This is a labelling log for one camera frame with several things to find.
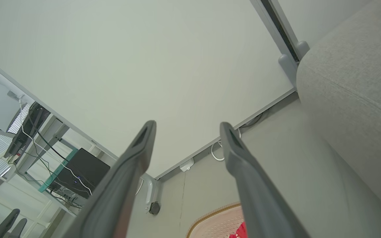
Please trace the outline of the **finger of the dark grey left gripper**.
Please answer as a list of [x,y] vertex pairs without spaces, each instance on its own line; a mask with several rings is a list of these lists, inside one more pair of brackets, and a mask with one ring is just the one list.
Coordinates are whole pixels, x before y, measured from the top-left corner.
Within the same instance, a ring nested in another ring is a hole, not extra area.
[[9,234],[9,238],[20,238],[21,233],[23,232],[23,229],[27,223],[27,219],[23,218],[21,219],[15,228],[12,230],[12,232]]
[[12,212],[3,220],[0,224],[0,238],[3,238],[5,234],[11,229],[12,225],[15,223],[18,215],[20,214],[20,209],[14,209]]

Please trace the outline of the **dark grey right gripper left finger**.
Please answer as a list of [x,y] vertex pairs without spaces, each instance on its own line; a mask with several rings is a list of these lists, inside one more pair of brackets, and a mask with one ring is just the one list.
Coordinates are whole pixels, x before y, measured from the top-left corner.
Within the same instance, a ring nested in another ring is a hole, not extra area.
[[125,238],[138,182],[147,171],[157,124],[147,121],[99,183],[65,238]]

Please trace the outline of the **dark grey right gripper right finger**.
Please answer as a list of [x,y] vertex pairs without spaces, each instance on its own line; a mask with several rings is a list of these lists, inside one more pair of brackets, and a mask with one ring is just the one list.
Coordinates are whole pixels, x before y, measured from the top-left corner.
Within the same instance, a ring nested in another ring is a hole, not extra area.
[[250,238],[308,238],[298,217],[228,122],[220,123],[225,165],[236,180]]

